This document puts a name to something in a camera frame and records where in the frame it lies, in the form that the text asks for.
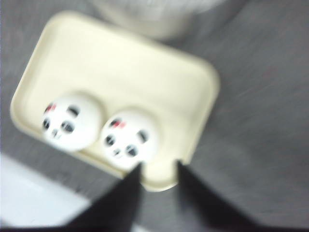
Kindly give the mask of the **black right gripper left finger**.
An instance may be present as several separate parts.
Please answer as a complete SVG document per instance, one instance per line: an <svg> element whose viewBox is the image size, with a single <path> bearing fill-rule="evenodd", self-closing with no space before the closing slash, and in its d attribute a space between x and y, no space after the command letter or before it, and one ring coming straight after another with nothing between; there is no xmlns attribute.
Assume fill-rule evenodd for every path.
<svg viewBox="0 0 309 232"><path fill-rule="evenodd" d="M64 227L65 232L129 232L141 196L142 164Z"/></svg>

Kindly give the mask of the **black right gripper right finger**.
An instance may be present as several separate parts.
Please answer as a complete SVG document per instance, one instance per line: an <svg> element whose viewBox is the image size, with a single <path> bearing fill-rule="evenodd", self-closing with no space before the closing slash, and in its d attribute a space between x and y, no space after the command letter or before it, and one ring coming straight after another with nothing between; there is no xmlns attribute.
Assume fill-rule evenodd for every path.
<svg viewBox="0 0 309 232"><path fill-rule="evenodd" d="M263 226L245 215L177 161L178 202L183 232L256 232Z"/></svg>

